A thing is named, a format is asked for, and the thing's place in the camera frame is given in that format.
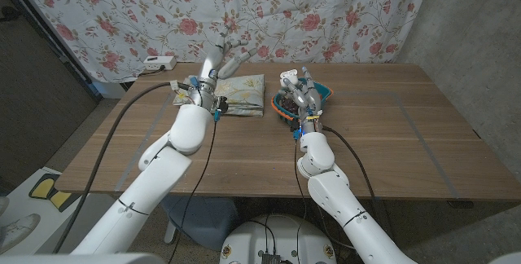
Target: white power strip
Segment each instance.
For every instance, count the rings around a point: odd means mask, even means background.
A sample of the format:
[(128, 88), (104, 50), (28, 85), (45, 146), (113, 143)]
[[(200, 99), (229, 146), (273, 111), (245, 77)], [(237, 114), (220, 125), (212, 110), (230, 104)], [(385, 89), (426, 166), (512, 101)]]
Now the white power strip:
[(147, 66), (147, 70), (159, 70), (164, 65), (164, 70), (172, 70), (176, 66), (176, 59), (173, 56), (148, 56), (143, 63)]

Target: floral curtain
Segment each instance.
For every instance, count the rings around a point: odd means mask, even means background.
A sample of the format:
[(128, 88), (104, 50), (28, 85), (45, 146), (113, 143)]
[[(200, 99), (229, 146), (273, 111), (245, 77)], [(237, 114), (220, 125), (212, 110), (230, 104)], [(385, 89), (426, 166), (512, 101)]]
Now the floral curtain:
[[(422, 0), (34, 0), (90, 75), (133, 81), (149, 55), (202, 61), (223, 23), (252, 62), (393, 61)], [(240, 53), (232, 51), (228, 57)]]

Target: blue basket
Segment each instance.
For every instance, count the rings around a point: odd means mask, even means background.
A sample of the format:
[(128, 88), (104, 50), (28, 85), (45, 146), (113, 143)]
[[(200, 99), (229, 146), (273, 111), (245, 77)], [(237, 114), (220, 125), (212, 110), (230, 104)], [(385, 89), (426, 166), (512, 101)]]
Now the blue basket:
[[(307, 80), (304, 77), (299, 77), (299, 80), (302, 81), (304, 84), (307, 84)], [(324, 86), (323, 84), (319, 82), (314, 82), (315, 88), (317, 89), (318, 93), (321, 97), (321, 104), (322, 108), (324, 108), (324, 105), (326, 104), (326, 100), (330, 98), (333, 95), (333, 90)], [(291, 112), (288, 112), (286, 109), (282, 108), (280, 106), (280, 99), (281, 95), (277, 93), (272, 99), (271, 99), (271, 107), (275, 109), (275, 111), (278, 113), (280, 118), (285, 121), (288, 125), (291, 125), (291, 122), (294, 119), (299, 119), (299, 117), (296, 114), (293, 114)]]

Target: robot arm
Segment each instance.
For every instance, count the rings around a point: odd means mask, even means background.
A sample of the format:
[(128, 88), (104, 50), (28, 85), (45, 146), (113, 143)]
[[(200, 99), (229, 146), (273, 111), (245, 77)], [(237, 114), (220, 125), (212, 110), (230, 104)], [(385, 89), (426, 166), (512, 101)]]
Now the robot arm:
[[(320, 95), (306, 68), (303, 86), (296, 70), (281, 74), (282, 91), (300, 106), (300, 173), (308, 179), (313, 200), (344, 229), (364, 263), (415, 263), (405, 256), (349, 189), (348, 177), (336, 165), (335, 155), (322, 133)], [(298, 98), (305, 97), (305, 102)]]
[(149, 214), (188, 170), (191, 159), (186, 157), (201, 147), (208, 125), (212, 123), (211, 110), (216, 118), (227, 109), (226, 99), (213, 94), (217, 75), (224, 69), (231, 76), (239, 65), (255, 54), (254, 50), (232, 59), (232, 64), (221, 68), (225, 53), (247, 42), (227, 42), (228, 27), (212, 48), (199, 76), (192, 81), (189, 94), (194, 104), (182, 105), (172, 128), (155, 141), (139, 160), (142, 171), (114, 205), (102, 216), (72, 254), (122, 253), (134, 241)]

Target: yellow floral bag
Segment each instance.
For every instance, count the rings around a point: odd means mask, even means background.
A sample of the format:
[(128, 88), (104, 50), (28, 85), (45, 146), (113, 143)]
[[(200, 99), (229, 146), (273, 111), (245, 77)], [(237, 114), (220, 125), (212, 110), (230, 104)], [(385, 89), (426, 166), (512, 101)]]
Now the yellow floral bag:
[[(184, 81), (190, 84), (190, 78)], [(228, 115), (262, 117), (264, 110), (264, 75), (231, 77), (218, 80), (215, 89), (216, 96), (228, 98)], [(179, 90), (179, 95), (173, 101), (174, 105), (190, 103), (185, 90)]]

